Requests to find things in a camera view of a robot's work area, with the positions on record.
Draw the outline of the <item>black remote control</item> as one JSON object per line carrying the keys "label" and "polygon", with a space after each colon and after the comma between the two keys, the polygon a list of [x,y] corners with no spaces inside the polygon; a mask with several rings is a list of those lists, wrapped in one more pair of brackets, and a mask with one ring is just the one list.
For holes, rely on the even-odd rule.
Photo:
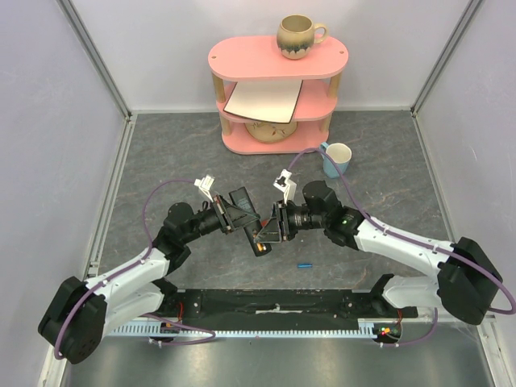
{"label": "black remote control", "polygon": [[248,242],[252,248],[255,256],[265,256],[272,251],[269,243],[257,243],[254,238],[258,232],[262,229],[260,216],[256,213],[255,208],[252,204],[252,200],[245,187],[233,190],[229,193],[229,197],[234,206],[239,207],[246,213],[251,214],[244,219],[245,224],[243,230],[248,238]]}

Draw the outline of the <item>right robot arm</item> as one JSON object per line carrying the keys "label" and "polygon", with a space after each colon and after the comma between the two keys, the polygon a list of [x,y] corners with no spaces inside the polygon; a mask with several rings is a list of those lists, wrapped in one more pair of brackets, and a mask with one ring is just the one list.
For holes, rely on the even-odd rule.
{"label": "right robot arm", "polygon": [[341,204],[325,181],[302,189],[304,204],[283,198],[273,206],[257,243],[290,241],[302,230],[321,229],[334,244],[390,258],[417,270],[418,277],[390,277],[369,297],[370,310],[388,317],[405,307],[443,307],[460,321],[480,324],[495,298],[501,275],[481,246],[462,237],[458,242],[428,239],[366,218]]}

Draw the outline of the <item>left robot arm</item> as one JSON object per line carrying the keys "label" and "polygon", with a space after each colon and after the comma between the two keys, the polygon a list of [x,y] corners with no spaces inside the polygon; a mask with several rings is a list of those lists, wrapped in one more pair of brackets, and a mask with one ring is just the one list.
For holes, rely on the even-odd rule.
{"label": "left robot arm", "polygon": [[56,359],[82,362],[107,334],[133,318],[174,313],[177,288],[165,278],[189,257],[190,242],[214,231],[249,231],[259,221],[244,187],[228,198],[215,196],[199,211],[186,202],[172,205],[156,238],[138,256],[87,281],[64,280],[40,321],[39,334],[53,346]]}

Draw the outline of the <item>beige bird-painted bowl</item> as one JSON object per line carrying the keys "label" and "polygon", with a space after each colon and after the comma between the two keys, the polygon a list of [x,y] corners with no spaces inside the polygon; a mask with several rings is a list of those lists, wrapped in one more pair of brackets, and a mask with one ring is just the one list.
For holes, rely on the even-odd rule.
{"label": "beige bird-painted bowl", "polygon": [[255,121],[244,124],[249,135],[261,143],[273,144],[290,137],[298,128],[296,122],[267,123]]}

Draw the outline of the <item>light blue mug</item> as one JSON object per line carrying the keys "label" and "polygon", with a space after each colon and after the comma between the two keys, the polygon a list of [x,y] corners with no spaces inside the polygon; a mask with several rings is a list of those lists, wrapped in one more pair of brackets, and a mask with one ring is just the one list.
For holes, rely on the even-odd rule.
{"label": "light blue mug", "polygon": [[343,143],[321,143],[319,148],[326,153],[323,156],[323,171],[329,178],[338,178],[344,174],[351,159],[352,150]]}

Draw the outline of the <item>pink three-tier shelf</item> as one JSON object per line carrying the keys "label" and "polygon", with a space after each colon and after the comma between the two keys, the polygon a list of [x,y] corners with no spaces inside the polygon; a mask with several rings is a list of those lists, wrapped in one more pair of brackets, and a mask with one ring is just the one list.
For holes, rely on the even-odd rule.
{"label": "pink three-tier shelf", "polygon": [[332,37],[299,60],[282,56],[269,35],[217,43],[208,62],[224,145],[254,155],[296,153],[327,141],[347,60],[347,48]]}

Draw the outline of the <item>white square plate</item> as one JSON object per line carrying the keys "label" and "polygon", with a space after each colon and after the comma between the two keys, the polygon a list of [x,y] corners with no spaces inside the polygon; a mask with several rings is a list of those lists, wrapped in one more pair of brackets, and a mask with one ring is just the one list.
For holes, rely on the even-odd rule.
{"label": "white square plate", "polygon": [[239,81],[223,111],[245,119],[268,123],[292,120],[302,80]]}

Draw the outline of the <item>beige ceramic mug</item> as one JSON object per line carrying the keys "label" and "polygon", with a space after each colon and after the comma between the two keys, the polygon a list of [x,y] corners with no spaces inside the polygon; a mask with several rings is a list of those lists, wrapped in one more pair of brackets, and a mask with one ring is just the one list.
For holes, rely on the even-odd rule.
{"label": "beige ceramic mug", "polygon": [[314,23],[305,15],[289,15],[279,24],[277,47],[282,56],[299,60],[305,57],[315,44],[322,43],[328,35],[325,24]]}

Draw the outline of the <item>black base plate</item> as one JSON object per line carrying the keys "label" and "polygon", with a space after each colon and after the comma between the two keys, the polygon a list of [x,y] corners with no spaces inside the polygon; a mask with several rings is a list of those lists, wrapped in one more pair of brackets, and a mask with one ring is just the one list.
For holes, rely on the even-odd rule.
{"label": "black base plate", "polygon": [[350,289],[186,289],[164,298],[160,317],[215,330],[355,329],[358,320],[417,318],[379,294]]}

